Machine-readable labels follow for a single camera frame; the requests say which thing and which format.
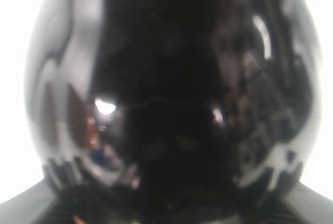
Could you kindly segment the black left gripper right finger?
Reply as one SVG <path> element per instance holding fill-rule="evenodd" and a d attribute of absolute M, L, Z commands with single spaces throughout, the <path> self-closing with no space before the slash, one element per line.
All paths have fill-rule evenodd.
<path fill-rule="evenodd" d="M 332 223 L 332 200 L 298 180 L 278 180 L 270 184 L 270 193 L 303 223 Z"/>

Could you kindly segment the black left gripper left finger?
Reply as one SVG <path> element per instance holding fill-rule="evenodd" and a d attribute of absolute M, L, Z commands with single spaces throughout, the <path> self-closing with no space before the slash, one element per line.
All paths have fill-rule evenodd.
<path fill-rule="evenodd" d="M 62 182 L 44 178 L 1 204 L 1 223 L 36 223 L 59 202 Z"/>

